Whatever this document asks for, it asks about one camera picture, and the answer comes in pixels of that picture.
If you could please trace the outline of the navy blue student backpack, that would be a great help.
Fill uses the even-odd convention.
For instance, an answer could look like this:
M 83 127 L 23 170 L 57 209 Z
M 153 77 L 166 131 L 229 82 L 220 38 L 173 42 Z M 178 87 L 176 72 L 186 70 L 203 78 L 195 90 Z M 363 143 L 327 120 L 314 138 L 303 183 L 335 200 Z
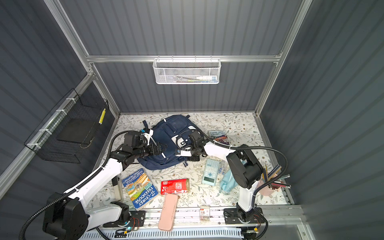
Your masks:
M 188 157 L 176 157 L 175 151 L 191 150 L 189 135 L 196 129 L 189 115 L 173 115 L 161 120 L 152 127 L 153 139 L 161 146 L 161 154 L 138 158 L 138 162 L 151 171 L 164 170 L 180 163 L 188 166 Z

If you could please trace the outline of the purple Treehouse book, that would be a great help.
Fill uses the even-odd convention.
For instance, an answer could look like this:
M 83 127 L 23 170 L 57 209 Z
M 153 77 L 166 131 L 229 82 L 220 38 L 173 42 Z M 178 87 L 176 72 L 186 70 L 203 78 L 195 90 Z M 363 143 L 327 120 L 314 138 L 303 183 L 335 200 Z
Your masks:
M 227 133 L 224 130 L 209 131 L 209 137 L 216 142 L 230 145 Z

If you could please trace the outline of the blue Treehouse book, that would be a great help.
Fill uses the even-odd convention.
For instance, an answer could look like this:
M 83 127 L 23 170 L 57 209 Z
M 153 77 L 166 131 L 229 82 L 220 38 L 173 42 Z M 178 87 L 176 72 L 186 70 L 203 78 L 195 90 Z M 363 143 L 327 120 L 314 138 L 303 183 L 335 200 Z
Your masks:
M 159 194 L 143 168 L 123 179 L 122 184 L 134 208 L 138 211 Z

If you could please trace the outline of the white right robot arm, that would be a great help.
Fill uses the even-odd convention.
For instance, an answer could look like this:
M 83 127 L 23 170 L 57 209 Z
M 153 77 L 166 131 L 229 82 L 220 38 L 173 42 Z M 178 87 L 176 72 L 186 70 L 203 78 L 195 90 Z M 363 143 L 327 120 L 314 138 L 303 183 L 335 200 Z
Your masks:
M 237 216 L 242 223 L 251 221 L 254 215 L 260 216 L 257 211 L 256 195 L 264 187 L 278 180 L 288 168 L 288 158 L 280 151 L 265 146 L 233 147 L 214 141 L 198 130 L 192 130 L 189 134 L 192 142 L 191 153 L 193 155 L 207 155 L 219 158 L 229 164 L 236 183 L 241 187 L 237 202 Z M 258 185 L 264 168 L 256 158 L 252 150 L 266 150 L 280 154 L 285 160 L 282 171 L 273 179 L 266 179 L 265 183 Z

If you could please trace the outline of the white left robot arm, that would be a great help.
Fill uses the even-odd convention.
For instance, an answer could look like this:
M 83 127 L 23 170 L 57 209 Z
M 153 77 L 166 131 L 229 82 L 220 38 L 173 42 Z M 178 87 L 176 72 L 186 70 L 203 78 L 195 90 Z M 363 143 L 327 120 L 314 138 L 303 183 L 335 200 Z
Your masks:
M 125 141 L 115 151 L 109 150 L 105 162 L 63 194 L 55 193 L 47 205 L 34 213 L 22 226 L 19 239 L 26 239 L 28 226 L 44 214 L 43 231 L 59 240 L 78 240 L 85 232 L 106 223 L 126 227 L 131 221 L 129 207 L 119 202 L 86 210 L 88 203 L 110 180 L 117 177 L 136 159 L 160 155 L 167 148 L 152 135 L 137 131 L 123 131 Z

